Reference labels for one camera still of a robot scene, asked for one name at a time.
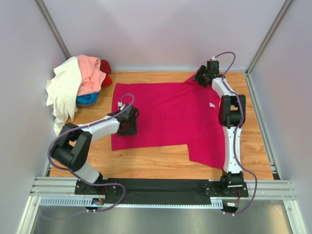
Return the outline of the magenta t shirt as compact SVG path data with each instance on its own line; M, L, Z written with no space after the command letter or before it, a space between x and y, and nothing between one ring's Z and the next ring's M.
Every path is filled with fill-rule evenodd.
M118 83L112 110L118 101L139 110L137 134L113 135L112 150L186 144L189 159L222 169L225 137L218 122L220 97L211 87L192 78L173 83Z

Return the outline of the cream white t shirt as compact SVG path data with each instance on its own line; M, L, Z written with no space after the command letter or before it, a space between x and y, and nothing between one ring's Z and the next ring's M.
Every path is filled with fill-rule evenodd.
M76 57L71 57L54 68L55 77L46 83L46 106L53 107L54 133L58 136L67 119L74 120L77 111L76 98L82 76Z

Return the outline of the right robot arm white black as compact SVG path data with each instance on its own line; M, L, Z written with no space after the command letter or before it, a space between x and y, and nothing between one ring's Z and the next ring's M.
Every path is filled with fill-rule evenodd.
M218 122L225 138L225 161L220 181L204 183L206 196L248 197L240 163L240 137L245 121L246 97L237 94L219 72L219 61L209 60L201 65L194 80L203 87L210 86L220 97Z

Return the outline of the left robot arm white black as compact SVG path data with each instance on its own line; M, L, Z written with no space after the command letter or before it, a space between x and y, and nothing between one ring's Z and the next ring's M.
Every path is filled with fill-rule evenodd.
M123 104L119 110L104 118L85 124L67 123L52 143L49 157L78 177L75 194L103 195L107 185L103 175L87 162L91 144L105 136L137 134L138 108Z

